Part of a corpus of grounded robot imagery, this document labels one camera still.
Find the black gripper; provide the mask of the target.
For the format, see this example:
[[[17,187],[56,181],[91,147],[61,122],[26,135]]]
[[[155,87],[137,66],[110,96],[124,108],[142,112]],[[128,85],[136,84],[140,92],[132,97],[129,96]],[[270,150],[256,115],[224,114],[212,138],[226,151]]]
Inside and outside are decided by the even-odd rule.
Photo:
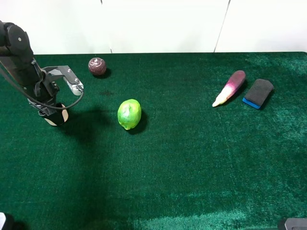
[[[41,118],[46,119],[45,113],[51,113],[49,115],[50,125],[60,126],[66,122],[66,109],[59,110],[46,106],[59,107],[59,103],[56,102],[59,87],[47,78],[47,74],[40,76],[38,74],[22,74],[22,88],[27,94],[29,104],[38,110]]]

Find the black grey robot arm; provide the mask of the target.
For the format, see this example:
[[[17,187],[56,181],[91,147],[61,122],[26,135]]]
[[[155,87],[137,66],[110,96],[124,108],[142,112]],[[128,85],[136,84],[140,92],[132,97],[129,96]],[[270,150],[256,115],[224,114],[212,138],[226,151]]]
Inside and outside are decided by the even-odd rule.
[[[36,62],[27,33],[13,23],[0,23],[0,63],[41,118],[52,126],[60,126],[68,120],[64,105],[56,102],[59,88]]]

